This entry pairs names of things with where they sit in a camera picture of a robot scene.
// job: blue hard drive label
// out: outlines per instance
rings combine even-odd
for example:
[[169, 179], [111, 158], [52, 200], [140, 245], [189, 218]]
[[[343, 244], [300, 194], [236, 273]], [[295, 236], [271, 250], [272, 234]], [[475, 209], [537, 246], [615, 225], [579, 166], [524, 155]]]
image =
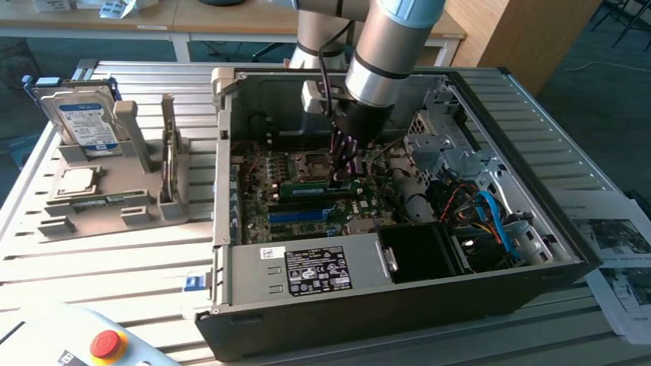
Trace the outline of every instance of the blue hard drive label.
[[99, 103], [64, 104], [59, 106], [59, 109], [64, 112], [99, 111], [101, 109], [101, 104]]
[[101, 104], [63, 104], [59, 110], [77, 144], [95, 155], [111, 154], [117, 147], [117, 138], [111, 124], [103, 120], [105, 111]]

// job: white label sticker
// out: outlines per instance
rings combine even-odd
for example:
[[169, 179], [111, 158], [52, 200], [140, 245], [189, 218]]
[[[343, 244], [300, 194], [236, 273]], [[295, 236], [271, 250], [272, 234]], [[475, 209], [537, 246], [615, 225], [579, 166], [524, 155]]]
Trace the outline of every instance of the white label sticker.
[[273, 248], [260, 248], [260, 259], [279, 259], [285, 257], [284, 246], [275, 246]]
[[97, 155], [117, 147], [113, 128], [101, 120], [101, 116], [104, 116], [101, 104], [64, 104], [59, 106], [59, 110], [79, 145], [87, 150], [97, 152]]
[[167, 31], [167, 26], [164, 25], [139, 25], [139, 29], [149, 29], [152, 31]]

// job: floor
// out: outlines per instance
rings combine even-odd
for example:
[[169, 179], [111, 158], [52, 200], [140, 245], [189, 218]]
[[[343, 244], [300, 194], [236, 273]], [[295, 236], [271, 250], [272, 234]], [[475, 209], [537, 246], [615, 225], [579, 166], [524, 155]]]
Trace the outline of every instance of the floor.
[[[651, 197], [651, 72], [595, 65], [579, 72], [563, 71], [591, 61], [650, 68], [651, 52], [643, 52], [651, 34], [632, 30], [615, 49], [611, 44], [623, 25], [604, 21], [583, 34], [537, 95], [541, 106], [623, 190], [635, 189]], [[169, 42], [139, 40], [29, 39], [28, 45], [43, 75], [69, 77], [81, 58], [128, 61], [173, 61]], [[249, 62], [264, 43], [213, 43], [224, 55], [209, 55], [204, 43], [191, 44], [197, 62]], [[293, 48], [284, 46], [260, 59], [280, 62]], [[19, 169], [7, 155], [7, 139], [37, 133], [45, 125], [32, 100], [23, 91], [0, 83], [0, 203], [11, 190]]]

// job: motherboard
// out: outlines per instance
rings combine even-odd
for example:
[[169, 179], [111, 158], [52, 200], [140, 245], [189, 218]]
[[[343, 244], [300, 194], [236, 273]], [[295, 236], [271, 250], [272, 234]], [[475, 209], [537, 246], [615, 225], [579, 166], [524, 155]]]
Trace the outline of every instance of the motherboard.
[[247, 141], [235, 144], [231, 165], [241, 244], [356, 235], [396, 223], [385, 198], [391, 179], [360, 178], [328, 188], [327, 149], [277, 151]]

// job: blue cable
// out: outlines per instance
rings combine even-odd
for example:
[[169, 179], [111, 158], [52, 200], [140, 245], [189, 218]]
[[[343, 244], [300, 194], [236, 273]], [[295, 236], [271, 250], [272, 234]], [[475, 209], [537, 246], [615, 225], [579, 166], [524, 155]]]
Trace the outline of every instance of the blue cable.
[[[484, 197], [488, 206], [491, 206], [491, 213], [495, 221], [495, 229], [497, 230], [499, 238], [504, 243], [504, 248], [507, 249], [507, 252], [509, 252], [513, 257], [520, 258], [520, 253], [516, 251], [516, 248], [512, 245], [511, 238], [508, 237], [508, 234], [504, 231], [504, 228], [501, 226], [501, 220], [499, 219], [499, 207], [492, 197], [492, 194], [488, 193], [487, 191], [479, 191], [477, 198], [479, 196]], [[483, 222], [488, 221], [488, 218], [485, 217], [484, 208], [481, 206], [477, 206], [477, 215], [479, 215], [479, 220], [481, 220]]]

